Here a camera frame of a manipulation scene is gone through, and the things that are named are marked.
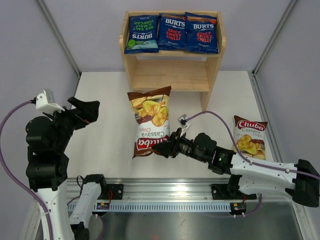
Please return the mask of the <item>brown Chuba cassava chips bag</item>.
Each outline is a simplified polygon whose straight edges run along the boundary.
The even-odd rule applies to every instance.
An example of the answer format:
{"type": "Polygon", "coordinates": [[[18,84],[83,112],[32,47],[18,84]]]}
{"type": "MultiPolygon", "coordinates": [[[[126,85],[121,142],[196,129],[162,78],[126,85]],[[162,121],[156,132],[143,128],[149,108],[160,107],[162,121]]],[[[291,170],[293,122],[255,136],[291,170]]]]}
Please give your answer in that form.
{"type": "Polygon", "coordinates": [[[133,158],[147,157],[155,151],[153,146],[165,142],[170,136],[169,100],[171,86],[145,93],[128,92],[128,100],[138,124],[133,158]]]}

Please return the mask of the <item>blue Burts sea salt bag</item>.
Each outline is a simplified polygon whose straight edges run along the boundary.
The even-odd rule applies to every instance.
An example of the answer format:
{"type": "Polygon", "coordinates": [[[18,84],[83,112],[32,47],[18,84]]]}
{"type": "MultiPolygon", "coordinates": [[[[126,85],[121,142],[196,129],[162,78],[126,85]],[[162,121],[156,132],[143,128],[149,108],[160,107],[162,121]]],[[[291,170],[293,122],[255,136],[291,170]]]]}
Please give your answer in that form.
{"type": "Polygon", "coordinates": [[[129,17],[129,37],[125,54],[158,53],[159,15],[129,17]]]}

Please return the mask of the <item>blue Burts spicy chilli bag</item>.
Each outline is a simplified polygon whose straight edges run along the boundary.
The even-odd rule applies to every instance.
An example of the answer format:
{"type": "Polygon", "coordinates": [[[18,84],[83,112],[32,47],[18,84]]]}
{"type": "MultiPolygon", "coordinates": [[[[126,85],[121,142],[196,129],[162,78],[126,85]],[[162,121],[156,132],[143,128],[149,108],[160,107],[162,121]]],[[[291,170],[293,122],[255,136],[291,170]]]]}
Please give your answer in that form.
{"type": "Polygon", "coordinates": [[[161,14],[157,36],[159,50],[183,50],[187,42],[185,26],[185,15],[161,14]]]}

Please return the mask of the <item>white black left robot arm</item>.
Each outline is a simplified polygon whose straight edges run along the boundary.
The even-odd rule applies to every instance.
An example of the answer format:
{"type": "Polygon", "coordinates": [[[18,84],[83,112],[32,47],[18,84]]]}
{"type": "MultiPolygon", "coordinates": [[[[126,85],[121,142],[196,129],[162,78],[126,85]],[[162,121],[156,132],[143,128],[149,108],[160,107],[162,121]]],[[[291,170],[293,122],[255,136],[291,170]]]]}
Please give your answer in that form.
{"type": "Polygon", "coordinates": [[[82,191],[72,215],[67,208],[67,168],[65,150],[74,131],[97,121],[99,101],[67,100],[74,108],[66,109],[41,93],[32,103],[43,116],[25,127],[29,187],[42,207],[45,240],[88,240],[89,221],[98,199],[108,194],[103,174],[90,174],[83,180],[82,191]]]}

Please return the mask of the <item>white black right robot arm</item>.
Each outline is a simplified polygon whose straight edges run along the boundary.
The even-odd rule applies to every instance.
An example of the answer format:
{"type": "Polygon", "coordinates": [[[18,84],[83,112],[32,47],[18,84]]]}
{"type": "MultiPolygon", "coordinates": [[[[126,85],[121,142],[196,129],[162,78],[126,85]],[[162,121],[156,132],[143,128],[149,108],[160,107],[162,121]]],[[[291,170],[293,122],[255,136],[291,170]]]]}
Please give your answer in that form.
{"type": "Polygon", "coordinates": [[[283,163],[259,160],[219,147],[203,132],[195,139],[187,139],[181,131],[178,128],[152,149],[165,158],[185,155],[206,163],[213,173],[229,175],[226,190],[230,197],[239,198],[242,194],[281,195],[306,207],[320,206],[320,175],[309,161],[300,159],[297,163],[283,163]]]}

